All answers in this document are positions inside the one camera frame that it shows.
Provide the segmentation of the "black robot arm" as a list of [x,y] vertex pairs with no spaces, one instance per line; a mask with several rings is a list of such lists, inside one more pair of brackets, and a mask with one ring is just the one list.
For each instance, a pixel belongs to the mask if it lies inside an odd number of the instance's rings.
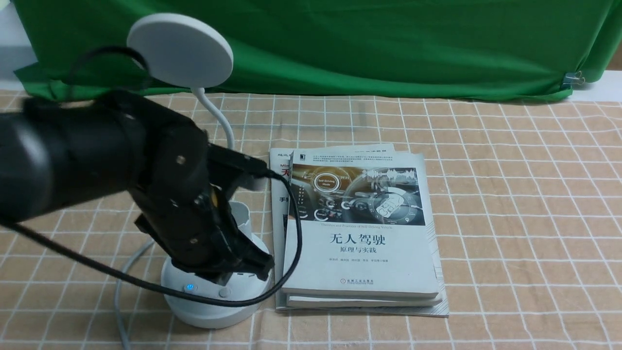
[[127,92],[64,108],[27,98],[1,115],[1,221],[13,224],[127,192],[135,224],[183,272],[225,284],[274,266],[238,228],[230,199],[266,162],[209,141],[189,117]]

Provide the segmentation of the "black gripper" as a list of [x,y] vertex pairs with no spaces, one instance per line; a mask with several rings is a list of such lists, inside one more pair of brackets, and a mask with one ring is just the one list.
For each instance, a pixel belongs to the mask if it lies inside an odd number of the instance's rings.
[[138,186],[132,197],[141,210],[136,226],[169,255],[175,268],[219,286],[226,286],[235,273],[269,279],[273,256],[239,229],[231,197],[218,186]]

